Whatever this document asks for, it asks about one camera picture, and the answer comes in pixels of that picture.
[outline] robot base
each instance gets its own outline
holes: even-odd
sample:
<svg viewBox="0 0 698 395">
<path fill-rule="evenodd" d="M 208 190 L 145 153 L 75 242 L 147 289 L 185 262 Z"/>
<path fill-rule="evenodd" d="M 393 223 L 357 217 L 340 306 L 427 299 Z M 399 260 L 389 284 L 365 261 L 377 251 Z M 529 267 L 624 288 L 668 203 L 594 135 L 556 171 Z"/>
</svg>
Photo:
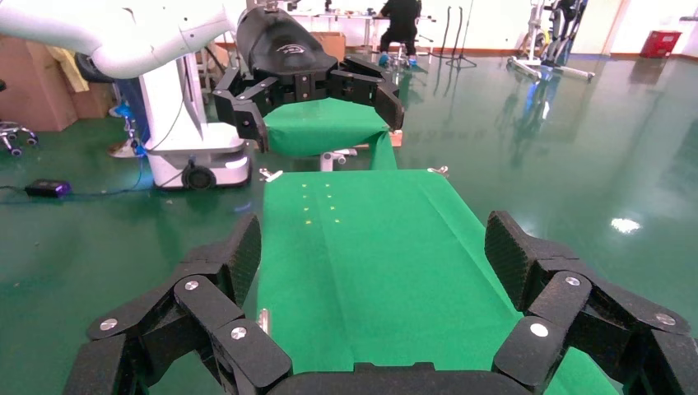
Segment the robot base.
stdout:
<svg viewBox="0 0 698 395">
<path fill-rule="evenodd" d="M 153 182 L 161 189 L 208 189 L 246 185 L 252 165 L 245 141 L 224 123 L 203 124 L 202 140 L 168 139 L 148 150 Z"/>
<path fill-rule="evenodd" d="M 187 160 L 188 156 L 177 159 Z M 252 178 L 252 163 L 246 155 L 232 162 L 214 164 L 212 167 L 202 165 L 174 166 L 164 157 L 152 155 L 148 155 L 148 161 L 151 165 L 155 187 L 163 190 L 244 187 L 249 184 Z M 156 175 L 164 176 L 164 174 L 172 175 L 165 179 L 163 184 L 157 183 L 155 181 Z"/>
</svg>

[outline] sneaker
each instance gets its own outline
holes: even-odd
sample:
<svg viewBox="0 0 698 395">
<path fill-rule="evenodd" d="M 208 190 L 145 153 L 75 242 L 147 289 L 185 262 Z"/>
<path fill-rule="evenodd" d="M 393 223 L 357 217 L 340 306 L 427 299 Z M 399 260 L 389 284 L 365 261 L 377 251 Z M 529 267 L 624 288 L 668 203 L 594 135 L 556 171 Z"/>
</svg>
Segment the sneaker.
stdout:
<svg viewBox="0 0 698 395">
<path fill-rule="evenodd" d="M 127 159 L 137 157 L 136 152 L 133 151 L 133 140 L 127 140 L 126 142 L 118 142 L 109 146 L 107 152 L 109 156 L 113 158 Z"/>
</svg>

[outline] reflective floor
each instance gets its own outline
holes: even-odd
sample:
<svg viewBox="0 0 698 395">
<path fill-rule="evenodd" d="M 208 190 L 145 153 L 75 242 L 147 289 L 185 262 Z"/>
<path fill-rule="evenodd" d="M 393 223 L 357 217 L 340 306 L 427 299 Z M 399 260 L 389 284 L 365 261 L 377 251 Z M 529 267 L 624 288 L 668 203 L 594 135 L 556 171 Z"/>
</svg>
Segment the reflective floor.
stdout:
<svg viewBox="0 0 698 395">
<path fill-rule="evenodd" d="M 698 328 L 698 64 L 573 59 L 591 84 L 534 86 L 503 58 L 458 72 L 435 60 L 401 76 L 404 169 L 447 165 L 478 218 L 508 210 L 537 237 L 571 246 L 607 279 Z M 0 155 L 0 184 L 67 179 L 77 192 L 132 187 L 135 160 L 107 146 L 122 123 L 82 121 L 40 148 Z M 365 168 L 368 154 L 344 169 Z M 312 170 L 315 159 L 258 156 L 257 167 Z M 2 393 L 59 393 L 91 320 L 158 285 L 192 247 L 224 237 L 261 207 L 262 185 L 204 193 L 138 192 L 25 204 L 0 191 Z M 148 188 L 147 166 L 139 188 Z M 189 356 L 153 393 L 220 393 Z"/>
</svg>

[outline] cardboard box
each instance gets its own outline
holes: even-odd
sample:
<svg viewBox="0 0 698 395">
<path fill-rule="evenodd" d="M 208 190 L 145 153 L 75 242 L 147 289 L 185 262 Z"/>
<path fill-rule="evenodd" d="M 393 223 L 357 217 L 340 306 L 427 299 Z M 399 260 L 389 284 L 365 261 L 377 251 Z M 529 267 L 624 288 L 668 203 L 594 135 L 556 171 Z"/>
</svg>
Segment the cardboard box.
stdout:
<svg viewBox="0 0 698 395">
<path fill-rule="evenodd" d="M 313 31 L 311 32 L 322 45 L 325 53 L 334 56 L 340 62 L 347 54 L 347 37 L 339 31 Z"/>
<path fill-rule="evenodd" d="M 43 44 L 0 36 L 0 119 L 37 132 L 59 132 L 77 121 L 58 63 Z"/>
<path fill-rule="evenodd" d="M 88 84 L 87 92 L 72 92 L 72 103 L 79 119 L 102 119 L 116 105 L 114 88 L 111 84 Z"/>
</svg>

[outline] green fabric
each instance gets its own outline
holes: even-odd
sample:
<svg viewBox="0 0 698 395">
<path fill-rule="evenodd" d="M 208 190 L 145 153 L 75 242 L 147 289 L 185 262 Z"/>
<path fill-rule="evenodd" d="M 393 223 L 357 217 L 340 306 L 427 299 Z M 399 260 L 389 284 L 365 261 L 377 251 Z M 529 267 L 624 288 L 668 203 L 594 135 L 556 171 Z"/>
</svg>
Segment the green fabric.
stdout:
<svg viewBox="0 0 698 395">
<path fill-rule="evenodd" d="M 285 105 L 264 122 L 272 151 L 287 156 L 351 148 L 388 130 L 372 107 L 334 99 Z"/>
<path fill-rule="evenodd" d="M 258 308 L 269 309 L 296 373 L 355 362 L 489 370 L 520 314 L 483 240 L 437 174 L 284 174 L 264 196 Z M 616 392 L 571 351 L 549 393 Z"/>
<path fill-rule="evenodd" d="M 373 136 L 369 140 L 371 149 L 371 170 L 397 170 L 393 142 L 388 132 Z"/>
</svg>

